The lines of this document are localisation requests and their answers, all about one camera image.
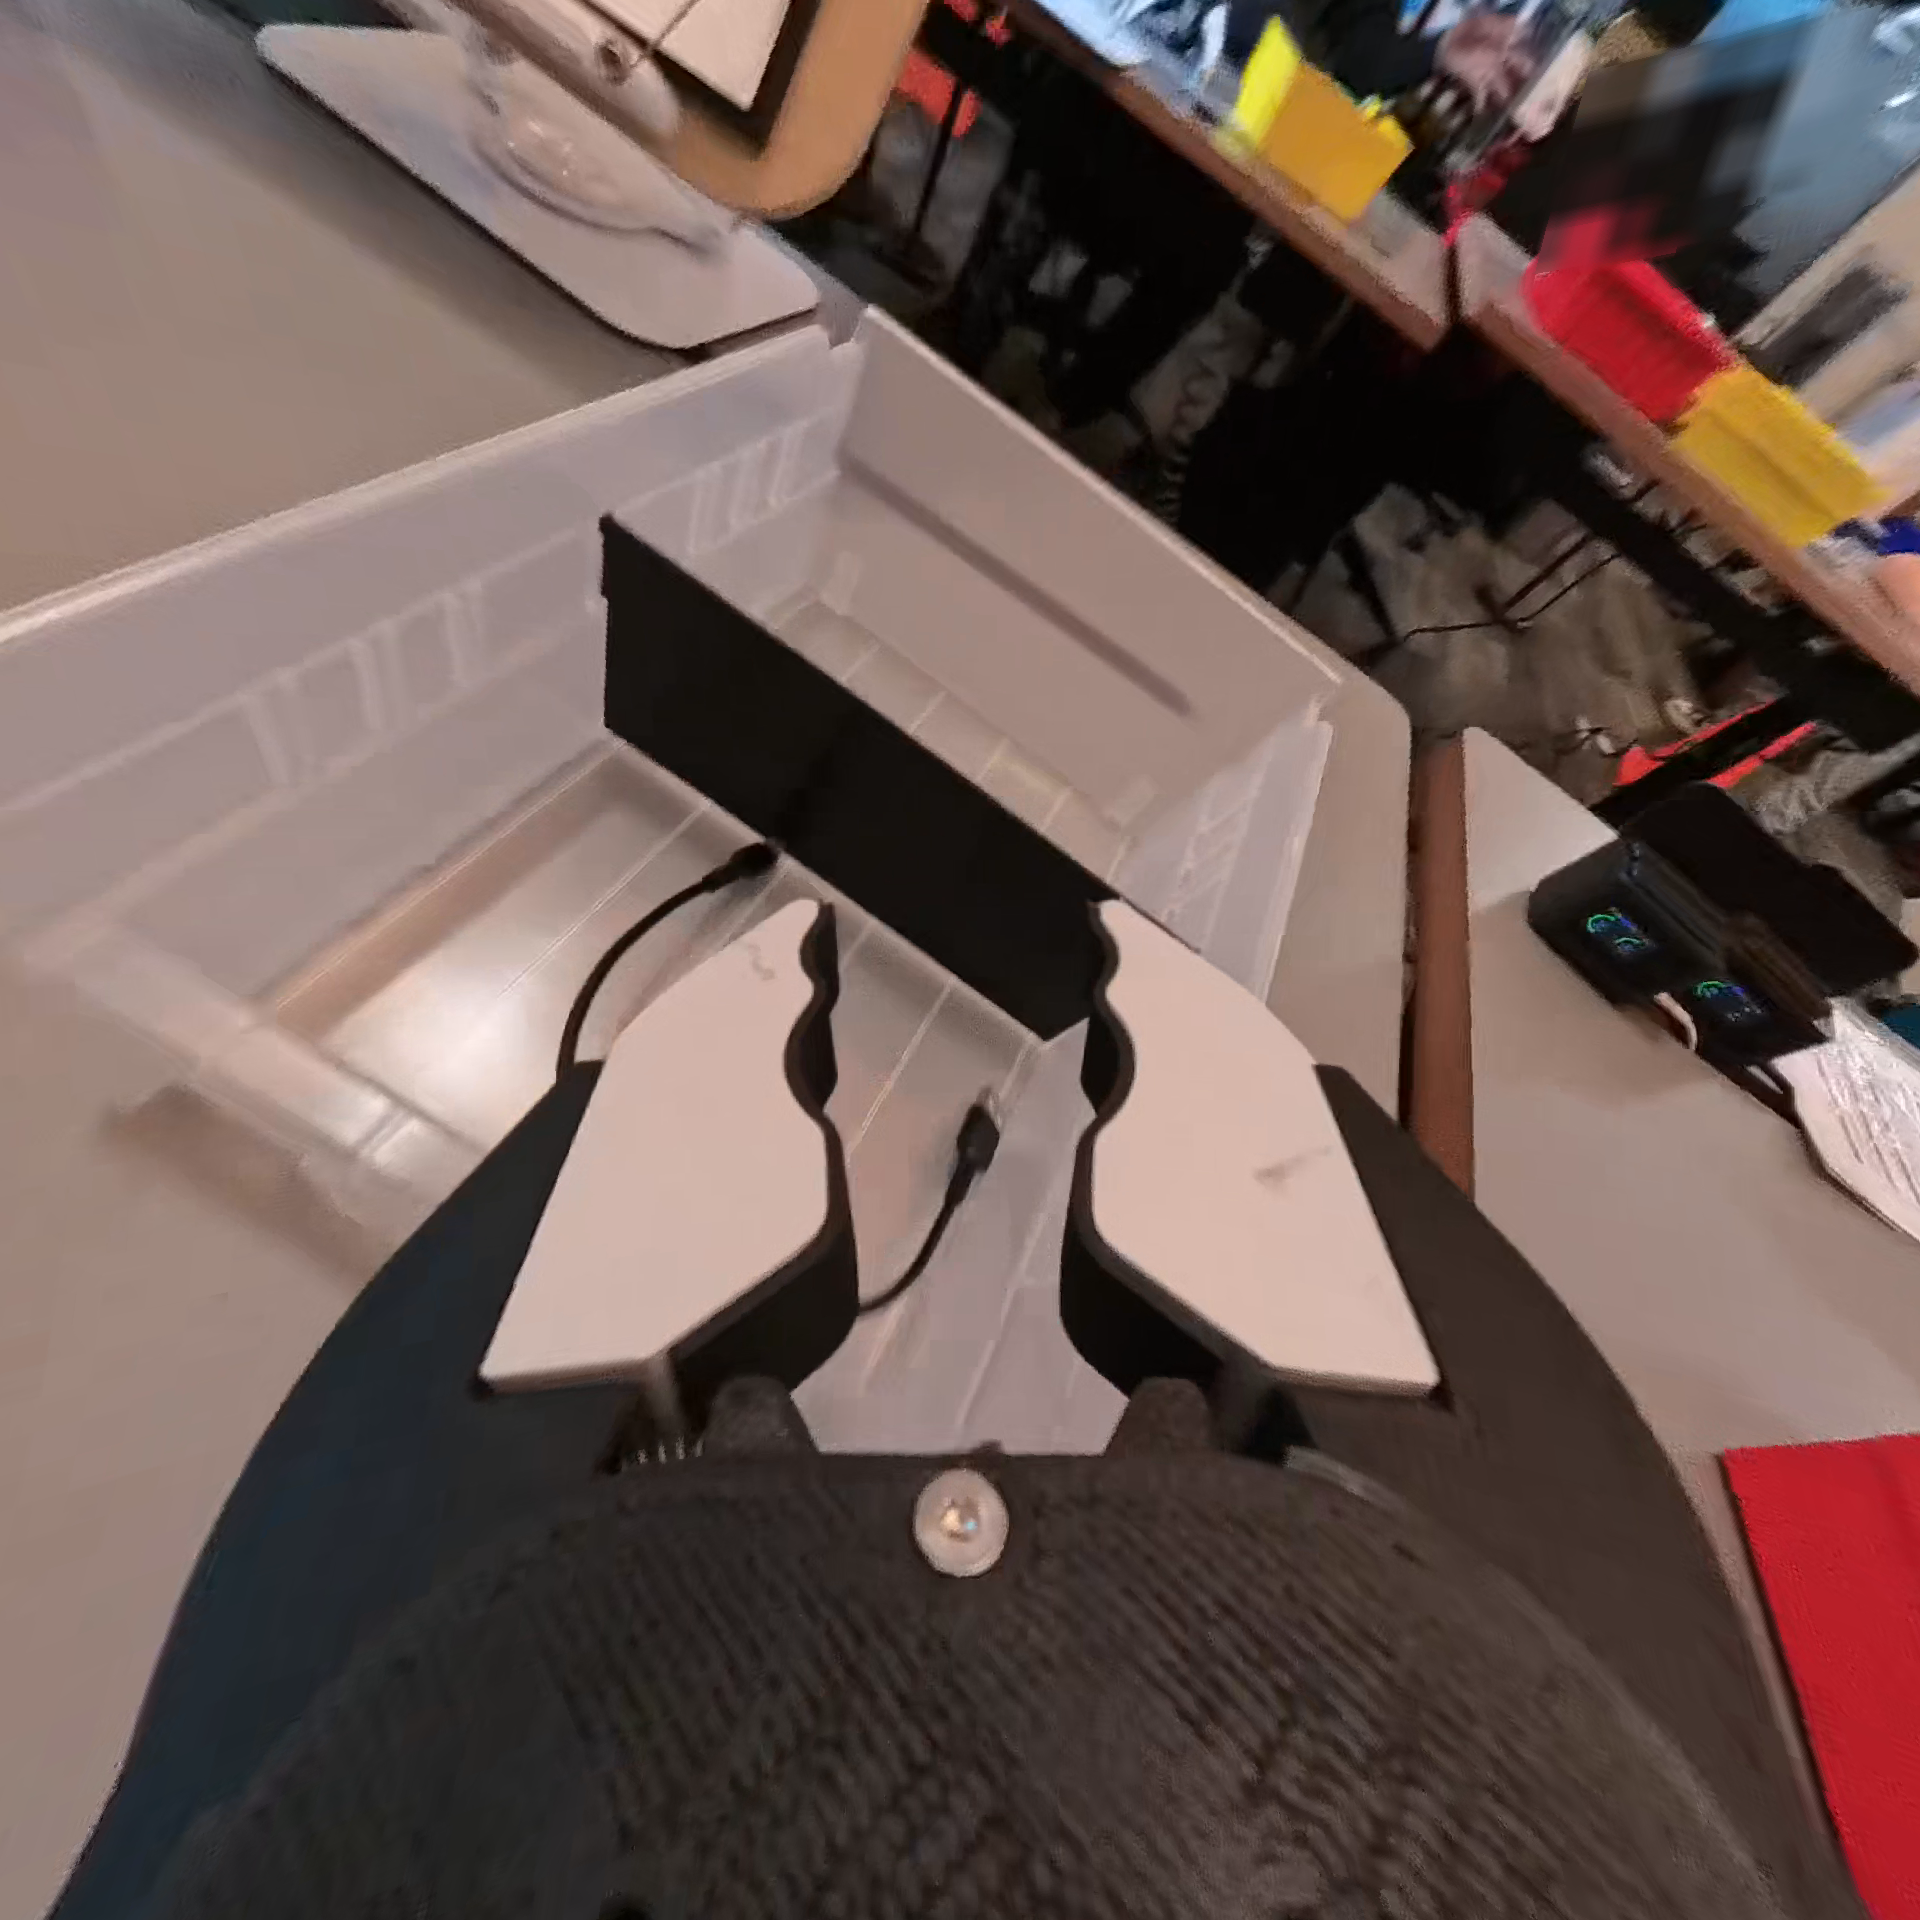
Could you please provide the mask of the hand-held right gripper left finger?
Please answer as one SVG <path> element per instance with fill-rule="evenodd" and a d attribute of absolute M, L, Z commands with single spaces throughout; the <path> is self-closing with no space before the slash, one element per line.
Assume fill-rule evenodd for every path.
<path fill-rule="evenodd" d="M 597 1063 L 479 1357 L 493 1393 L 635 1388 L 707 1419 L 852 1334 L 858 1255 L 831 1015 L 837 916 L 794 899 L 677 975 Z"/>

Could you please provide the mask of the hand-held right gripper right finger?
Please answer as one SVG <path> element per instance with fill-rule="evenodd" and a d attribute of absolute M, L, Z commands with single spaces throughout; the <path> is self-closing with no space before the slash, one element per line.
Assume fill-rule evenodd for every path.
<path fill-rule="evenodd" d="M 1119 1396 L 1196 1388 L 1232 1444 L 1316 1396 L 1444 1408 L 1434 1351 L 1312 1049 L 1130 902 L 1093 948 L 1057 1310 Z"/>

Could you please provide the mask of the clear plastic storage bin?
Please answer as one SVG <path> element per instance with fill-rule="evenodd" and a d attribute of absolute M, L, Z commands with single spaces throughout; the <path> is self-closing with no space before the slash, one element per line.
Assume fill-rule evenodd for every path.
<path fill-rule="evenodd" d="M 1333 1146 L 1397 1068 L 1410 728 L 875 311 L 4 620 L 4 957 L 208 1094 L 448 1183 L 594 996 L 477 1380 L 1085 1449 L 1060 1264 L 1232 1382 L 1439 1385 Z"/>

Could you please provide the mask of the white desk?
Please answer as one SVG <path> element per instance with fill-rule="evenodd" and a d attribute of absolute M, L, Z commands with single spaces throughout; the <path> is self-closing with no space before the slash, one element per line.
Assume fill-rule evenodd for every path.
<path fill-rule="evenodd" d="M 603 726 L 603 516 L 1110 881 L 1301 866 L 1399 1105 L 1410 722 L 874 305 L 634 350 L 194 4 L 4 4 L 4 1916 L 296 1382 L 743 830 Z"/>
<path fill-rule="evenodd" d="M 1720 1457 L 1918 1428 L 1915 1245 L 1785 1117 L 1549 952 L 1528 896 L 1612 833 L 1488 731 L 1462 756 L 1475 1201 L 1667 1453 L 1760 1690 L 1772 1836 L 1850 1905 Z"/>

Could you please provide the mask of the black bin divider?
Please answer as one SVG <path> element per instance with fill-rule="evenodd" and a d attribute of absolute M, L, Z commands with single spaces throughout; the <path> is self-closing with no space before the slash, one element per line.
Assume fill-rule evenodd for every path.
<path fill-rule="evenodd" d="M 614 737 L 1035 1037 L 1090 1019 L 1102 877 L 614 516 L 597 536 Z"/>

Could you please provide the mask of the black charging station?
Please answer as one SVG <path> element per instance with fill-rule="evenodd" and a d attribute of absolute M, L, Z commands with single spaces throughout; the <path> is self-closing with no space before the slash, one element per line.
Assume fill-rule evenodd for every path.
<path fill-rule="evenodd" d="M 1840 871 L 1790 852 L 1725 789 L 1688 782 L 1529 892 L 1529 929 L 1600 997 L 1663 1005 L 1722 1070 L 1826 1044 L 1835 1001 L 1915 944 Z"/>

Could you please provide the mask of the white paper sheets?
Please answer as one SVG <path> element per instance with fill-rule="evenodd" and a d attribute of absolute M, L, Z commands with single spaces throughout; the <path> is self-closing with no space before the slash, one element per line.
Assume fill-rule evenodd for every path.
<path fill-rule="evenodd" d="M 1823 1041 L 1787 1054 L 1780 1079 L 1823 1176 L 1918 1239 L 1918 1052 L 1878 1014 L 1835 1001 Z"/>

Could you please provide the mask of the wooden top table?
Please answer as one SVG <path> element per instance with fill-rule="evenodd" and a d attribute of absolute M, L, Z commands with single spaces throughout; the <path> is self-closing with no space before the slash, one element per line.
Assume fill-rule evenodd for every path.
<path fill-rule="evenodd" d="M 1540 332 L 1520 297 L 1529 254 L 1492 219 L 1472 215 L 1452 241 L 1455 307 L 1464 325 L 1548 393 L 1572 419 L 1606 444 L 1621 466 L 1667 490 L 1732 547 L 1765 572 L 1835 640 L 1874 659 L 1907 691 L 1918 690 L 1915 622 L 1883 587 L 1871 585 L 1776 537 L 1760 516 L 1713 475 L 1693 468 L 1667 434 Z"/>
<path fill-rule="evenodd" d="M 1432 352 L 1444 339 L 1454 321 L 1447 248 L 1390 192 L 1343 222 L 1256 156 L 1164 60 L 1131 66 L 1105 60 L 1100 44 L 1081 36 L 1091 17 L 1088 6 L 1013 2 L 1004 13 L 1013 29 L 1080 74 L 1164 151 L 1211 180 L 1410 347 Z"/>

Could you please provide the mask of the yellow plastic bin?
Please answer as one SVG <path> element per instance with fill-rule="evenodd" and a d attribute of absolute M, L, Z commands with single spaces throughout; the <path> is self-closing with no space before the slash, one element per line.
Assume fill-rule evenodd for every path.
<path fill-rule="evenodd" d="M 1743 359 L 1695 390 L 1669 444 L 1792 550 L 1876 517 L 1889 495 L 1838 429 Z"/>
<path fill-rule="evenodd" d="M 1213 137 L 1343 228 L 1359 219 L 1413 151 L 1393 111 L 1380 97 L 1355 100 L 1310 64 L 1279 17 L 1260 29 Z"/>

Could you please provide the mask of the red storage bin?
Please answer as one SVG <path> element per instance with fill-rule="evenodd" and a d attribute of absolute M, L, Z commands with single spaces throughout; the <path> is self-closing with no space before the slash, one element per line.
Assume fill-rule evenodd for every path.
<path fill-rule="evenodd" d="M 1556 219 L 1520 277 L 1540 332 L 1640 417 L 1671 426 L 1738 347 L 1607 210 Z"/>

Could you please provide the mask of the wood framed display board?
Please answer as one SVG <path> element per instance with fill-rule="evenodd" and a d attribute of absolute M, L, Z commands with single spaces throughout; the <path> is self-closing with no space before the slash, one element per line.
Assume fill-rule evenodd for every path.
<path fill-rule="evenodd" d="M 477 151 L 592 225 L 779 222 L 843 185 L 925 2 L 383 2 L 449 41 Z"/>

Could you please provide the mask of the white monitor stand base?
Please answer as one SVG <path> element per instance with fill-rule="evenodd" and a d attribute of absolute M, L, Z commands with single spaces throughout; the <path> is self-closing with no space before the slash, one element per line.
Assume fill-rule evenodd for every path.
<path fill-rule="evenodd" d="M 695 356 L 812 318 L 812 274 L 468 36 L 273 21 L 261 64 L 609 332 Z"/>

